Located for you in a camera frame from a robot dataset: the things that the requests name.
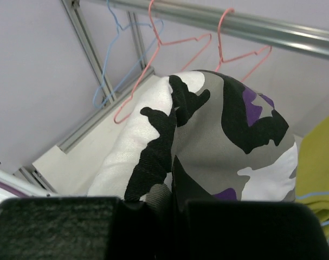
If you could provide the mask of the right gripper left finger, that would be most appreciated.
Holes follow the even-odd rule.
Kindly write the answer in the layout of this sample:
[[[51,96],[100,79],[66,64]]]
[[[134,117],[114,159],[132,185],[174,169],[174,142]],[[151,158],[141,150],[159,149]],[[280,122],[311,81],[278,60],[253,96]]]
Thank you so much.
[[[0,259],[154,259],[152,218],[115,197],[7,199]]]

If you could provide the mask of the purple white patterned trousers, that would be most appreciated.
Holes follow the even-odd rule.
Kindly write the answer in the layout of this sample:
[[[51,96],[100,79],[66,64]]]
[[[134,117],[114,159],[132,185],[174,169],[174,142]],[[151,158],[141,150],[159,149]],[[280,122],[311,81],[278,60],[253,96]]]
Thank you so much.
[[[87,191],[160,202],[295,199],[298,150],[271,99],[207,70],[162,77],[136,103]]]

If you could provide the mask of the light blue wire hanger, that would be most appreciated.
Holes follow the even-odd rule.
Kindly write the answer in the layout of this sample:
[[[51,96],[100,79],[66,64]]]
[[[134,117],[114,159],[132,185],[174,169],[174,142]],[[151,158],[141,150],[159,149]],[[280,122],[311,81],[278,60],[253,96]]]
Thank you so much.
[[[143,70],[144,66],[141,63],[145,61],[146,54],[157,43],[157,40],[154,38],[146,50],[137,51],[133,29],[152,31],[151,22],[138,22],[136,18],[131,18],[130,12],[115,11],[110,1],[104,1],[103,5],[97,7],[98,14],[93,38],[104,58],[102,75],[107,76],[112,85],[112,90],[104,97],[102,97],[102,92],[106,90],[105,83],[101,83],[95,91],[93,105],[101,108],[111,101],[112,95],[125,88],[136,73]]]

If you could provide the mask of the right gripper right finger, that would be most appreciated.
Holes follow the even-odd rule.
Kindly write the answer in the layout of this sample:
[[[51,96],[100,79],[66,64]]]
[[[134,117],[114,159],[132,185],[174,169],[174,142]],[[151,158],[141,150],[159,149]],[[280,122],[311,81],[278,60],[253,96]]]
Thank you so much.
[[[329,259],[317,217],[298,203],[222,200],[173,162],[173,259]]]

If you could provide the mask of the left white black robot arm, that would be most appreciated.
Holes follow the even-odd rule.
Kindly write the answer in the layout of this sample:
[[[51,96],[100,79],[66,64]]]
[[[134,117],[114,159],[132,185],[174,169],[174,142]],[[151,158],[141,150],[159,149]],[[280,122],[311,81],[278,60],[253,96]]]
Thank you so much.
[[[57,197],[58,194],[0,169],[0,203],[10,198]]]

